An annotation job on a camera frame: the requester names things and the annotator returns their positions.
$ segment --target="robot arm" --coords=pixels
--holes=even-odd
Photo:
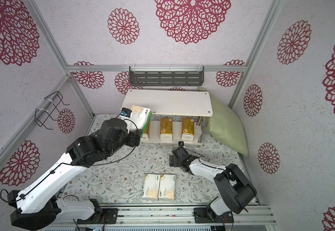
[[[235,164],[218,166],[201,161],[199,157],[188,154],[183,146],[173,149],[172,153],[169,157],[170,166],[180,167],[183,172],[215,182],[220,196],[207,206],[212,220],[228,211],[239,214],[257,194],[252,183]]]
[[[104,121],[98,131],[80,137],[68,146],[60,159],[30,186],[8,193],[8,204],[15,208],[11,224],[38,230],[55,219],[79,219],[79,224],[98,222],[102,209],[97,200],[65,201],[57,199],[54,194],[95,162],[106,160],[124,145],[135,147],[139,142],[138,131],[128,132],[127,123],[123,120],[112,118]]]

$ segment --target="floral tablecloth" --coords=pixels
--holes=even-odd
[[[90,132],[98,130],[104,120],[115,116],[110,114],[97,115]],[[160,117],[154,116],[151,119],[159,120]],[[181,116],[175,116],[173,119],[174,121],[181,121]],[[180,168],[169,166],[169,155],[172,154],[172,148],[176,146],[141,143],[129,157],[119,163],[90,167],[74,177],[66,185],[62,197],[75,195],[80,200],[95,198],[100,203],[163,203],[166,201],[142,200],[141,195],[144,177],[147,173],[166,173],[175,174],[177,177],[174,203],[205,203],[212,201],[219,195],[213,182],[201,176],[184,173]],[[186,147],[204,155],[208,162],[219,165],[234,163],[243,170],[237,152],[222,145],[207,132],[204,134],[202,146],[187,145]],[[113,156],[109,157],[107,161],[97,162],[96,164],[118,160],[131,150],[131,147],[124,146]],[[76,200],[72,196],[67,197],[67,199]]]

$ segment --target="mounting plate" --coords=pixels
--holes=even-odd
[[[93,224],[103,224],[104,220],[102,219],[103,216],[106,216],[106,223],[105,224],[116,224],[116,219],[118,218],[118,209],[117,208],[103,208],[101,220],[97,223]],[[83,220],[78,219],[78,224],[87,224]]]
[[[232,211],[226,212],[221,216],[216,216],[214,221],[212,221],[208,217],[207,208],[194,208],[193,214],[194,214],[194,221],[198,224],[202,224],[202,223],[221,223],[222,224],[223,222],[223,220],[221,219],[222,217],[225,218],[225,223],[234,222]]]

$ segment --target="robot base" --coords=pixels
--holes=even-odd
[[[194,220],[198,224],[202,223],[233,223],[233,213],[232,211],[228,211],[223,213],[222,215],[216,215],[213,211],[207,211],[207,208],[194,208],[193,210]]]
[[[78,219],[77,224],[116,224],[118,218],[117,208],[103,208],[101,219],[98,220],[80,220]]]

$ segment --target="green pillow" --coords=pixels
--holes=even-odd
[[[244,135],[242,122],[237,115],[220,100],[210,94],[212,117],[207,117],[206,128],[218,141],[232,150],[247,156],[247,141]]]

